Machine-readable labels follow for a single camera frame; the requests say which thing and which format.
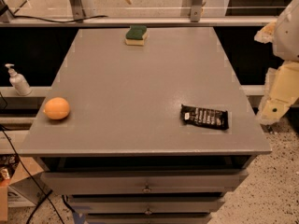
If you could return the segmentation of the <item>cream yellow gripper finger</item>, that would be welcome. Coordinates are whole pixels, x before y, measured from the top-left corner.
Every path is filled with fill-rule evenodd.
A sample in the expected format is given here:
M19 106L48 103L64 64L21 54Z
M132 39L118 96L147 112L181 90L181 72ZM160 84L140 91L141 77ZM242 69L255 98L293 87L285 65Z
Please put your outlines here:
M257 120L262 125L278 122L299 99L299 62L285 61L278 69L269 68Z

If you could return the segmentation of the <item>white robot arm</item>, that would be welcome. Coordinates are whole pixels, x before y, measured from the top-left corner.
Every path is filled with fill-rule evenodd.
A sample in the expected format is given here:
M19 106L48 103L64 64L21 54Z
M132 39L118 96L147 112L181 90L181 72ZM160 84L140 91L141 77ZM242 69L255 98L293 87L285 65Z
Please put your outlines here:
M254 36L272 43L275 56L283 60L278 69L269 68L257 119L262 125L278 122L299 99L299 0L292 0L276 21Z

